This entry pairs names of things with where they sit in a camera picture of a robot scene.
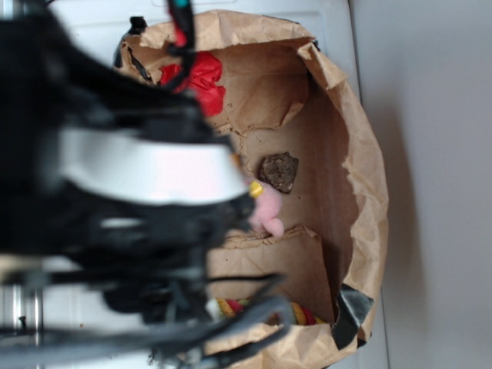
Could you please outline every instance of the white wall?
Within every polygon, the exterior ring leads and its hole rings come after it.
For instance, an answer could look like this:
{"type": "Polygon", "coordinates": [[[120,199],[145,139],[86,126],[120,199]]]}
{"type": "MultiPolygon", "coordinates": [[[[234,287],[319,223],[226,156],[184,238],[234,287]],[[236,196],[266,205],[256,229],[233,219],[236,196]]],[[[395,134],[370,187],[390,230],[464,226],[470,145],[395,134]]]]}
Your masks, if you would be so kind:
{"type": "Polygon", "coordinates": [[[390,367],[492,367],[492,2],[351,7],[391,193],[390,367]]]}

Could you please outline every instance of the pink plush toy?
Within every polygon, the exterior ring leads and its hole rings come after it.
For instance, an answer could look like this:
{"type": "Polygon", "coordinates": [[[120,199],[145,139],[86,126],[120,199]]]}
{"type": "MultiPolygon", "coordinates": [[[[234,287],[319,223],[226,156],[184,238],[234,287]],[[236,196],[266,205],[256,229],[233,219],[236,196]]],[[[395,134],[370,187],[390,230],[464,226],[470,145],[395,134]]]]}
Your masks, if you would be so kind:
{"type": "Polygon", "coordinates": [[[284,223],[277,218],[282,207],[280,193],[268,183],[250,178],[250,195],[255,199],[256,208],[249,224],[256,232],[271,233],[274,237],[284,235],[284,223]]]}

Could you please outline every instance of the white robot part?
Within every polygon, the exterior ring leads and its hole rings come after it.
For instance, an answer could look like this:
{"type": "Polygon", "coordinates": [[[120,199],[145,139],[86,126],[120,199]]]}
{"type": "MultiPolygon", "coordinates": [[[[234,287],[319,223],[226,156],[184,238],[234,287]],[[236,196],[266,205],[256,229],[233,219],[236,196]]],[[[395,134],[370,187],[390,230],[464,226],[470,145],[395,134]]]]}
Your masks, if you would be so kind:
{"type": "Polygon", "coordinates": [[[207,205],[248,193],[229,149],[157,143],[129,131],[63,128],[62,176],[92,194],[162,206],[207,205]]]}

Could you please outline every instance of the striped rope toy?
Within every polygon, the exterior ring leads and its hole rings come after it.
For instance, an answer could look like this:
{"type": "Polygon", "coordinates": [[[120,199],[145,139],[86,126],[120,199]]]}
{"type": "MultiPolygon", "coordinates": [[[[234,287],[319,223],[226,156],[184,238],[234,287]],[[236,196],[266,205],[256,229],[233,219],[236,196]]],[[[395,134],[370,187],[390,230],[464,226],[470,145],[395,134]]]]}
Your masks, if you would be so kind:
{"type": "MultiPolygon", "coordinates": [[[[218,308],[222,317],[234,317],[237,313],[244,310],[249,304],[249,300],[229,300],[224,298],[216,298],[218,308]]],[[[326,324],[319,317],[316,317],[309,309],[299,305],[296,302],[291,302],[292,315],[291,322],[297,325],[315,325],[326,324]]],[[[272,317],[270,324],[276,324],[278,319],[272,317]]]]}

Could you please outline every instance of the black cable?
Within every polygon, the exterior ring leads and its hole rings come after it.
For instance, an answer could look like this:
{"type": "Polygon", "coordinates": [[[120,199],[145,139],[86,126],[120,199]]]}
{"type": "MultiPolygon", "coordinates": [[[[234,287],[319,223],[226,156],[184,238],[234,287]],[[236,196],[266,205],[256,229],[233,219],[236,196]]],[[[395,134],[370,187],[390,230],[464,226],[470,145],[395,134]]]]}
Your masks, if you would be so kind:
{"type": "MultiPolygon", "coordinates": [[[[288,309],[289,306],[285,299],[273,297],[251,305],[237,317],[218,323],[196,326],[157,324],[146,332],[108,336],[87,331],[46,330],[44,333],[45,344],[40,347],[24,346],[0,349],[0,357],[2,358],[0,369],[20,369],[36,364],[61,364],[123,354],[147,347],[159,347],[164,355],[174,355],[178,352],[189,351],[212,339],[241,333],[255,324],[266,321],[272,314],[279,314],[283,323],[281,329],[259,343],[248,344],[245,353],[251,354],[287,333],[290,327],[286,318],[288,309]]],[[[6,330],[0,329],[0,334],[2,332],[6,332],[6,330]]],[[[226,352],[213,355],[210,360],[225,363],[226,361],[231,362],[234,358],[229,357],[226,352]]]]}

